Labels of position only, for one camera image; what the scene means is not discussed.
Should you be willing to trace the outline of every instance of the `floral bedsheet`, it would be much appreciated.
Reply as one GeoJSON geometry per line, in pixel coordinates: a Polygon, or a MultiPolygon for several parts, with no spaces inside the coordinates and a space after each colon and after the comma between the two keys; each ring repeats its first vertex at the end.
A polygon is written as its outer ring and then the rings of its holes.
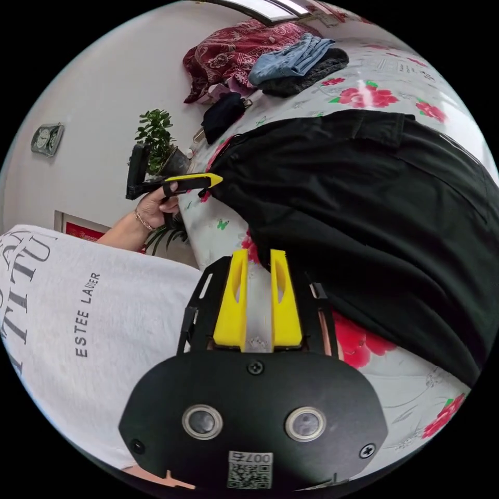
{"type": "MultiPolygon", "coordinates": [[[[485,140],[458,95],[425,60],[376,41],[338,41],[350,64],[288,99],[251,96],[253,105],[218,143],[195,150],[190,172],[208,171],[224,143],[236,133],[276,120],[320,116],[342,109],[382,109],[413,114],[416,119],[453,138],[476,157],[499,185],[499,176],[485,140]]],[[[247,223],[209,194],[194,191],[181,196],[180,209],[198,264],[203,270],[234,250],[247,248],[247,349],[268,351],[270,344],[270,274],[258,262],[247,223]]],[[[424,445],[452,417],[469,389],[442,369],[358,331],[338,342],[345,361],[361,371],[374,386],[389,426],[383,447],[359,476],[381,469],[424,445]]]]}

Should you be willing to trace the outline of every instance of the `black pants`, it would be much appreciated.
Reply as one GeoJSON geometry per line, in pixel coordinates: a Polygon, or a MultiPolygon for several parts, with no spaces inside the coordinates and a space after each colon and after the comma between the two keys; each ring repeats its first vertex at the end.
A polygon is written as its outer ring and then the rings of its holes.
{"type": "Polygon", "coordinates": [[[499,325],[499,190],[414,116],[347,110],[235,136],[213,196],[261,263],[286,250],[333,308],[472,386],[499,325]]]}

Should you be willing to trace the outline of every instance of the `plant pot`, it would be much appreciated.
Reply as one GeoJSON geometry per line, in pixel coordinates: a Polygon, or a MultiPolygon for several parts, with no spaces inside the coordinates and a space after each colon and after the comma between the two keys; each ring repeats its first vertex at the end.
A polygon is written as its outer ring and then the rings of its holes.
{"type": "Polygon", "coordinates": [[[177,177],[179,175],[185,175],[189,169],[189,164],[189,158],[175,146],[156,175],[159,177],[177,177]]]}

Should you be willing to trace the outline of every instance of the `qr code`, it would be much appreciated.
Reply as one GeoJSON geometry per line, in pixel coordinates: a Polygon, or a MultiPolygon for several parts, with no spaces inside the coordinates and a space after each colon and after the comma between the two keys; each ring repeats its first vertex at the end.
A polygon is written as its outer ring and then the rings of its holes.
{"type": "Polygon", "coordinates": [[[227,486],[230,489],[269,489],[272,486],[272,466],[229,463],[227,486]]]}

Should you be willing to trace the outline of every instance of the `camera lens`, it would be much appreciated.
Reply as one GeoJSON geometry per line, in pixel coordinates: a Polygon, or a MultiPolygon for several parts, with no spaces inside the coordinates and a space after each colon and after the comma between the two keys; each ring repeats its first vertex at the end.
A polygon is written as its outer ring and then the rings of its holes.
{"type": "Polygon", "coordinates": [[[206,435],[215,428],[215,418],[206,411],[196,411],[189,418],[190,427],[201,435],[206,435]]]}
{"type": "Polygon", "coordinates": [[[313,407],[294,410],[285,423],[286,433],[297,442],[310,442],[320,437],[326,428],[326,418],[313,407]]]}
{"type": "Polygon", "coordinates": [[[198,440],[215,438],[222,430],[220,413],[209,405],[193,405],[182,417],[184,430],[198,440]]]}

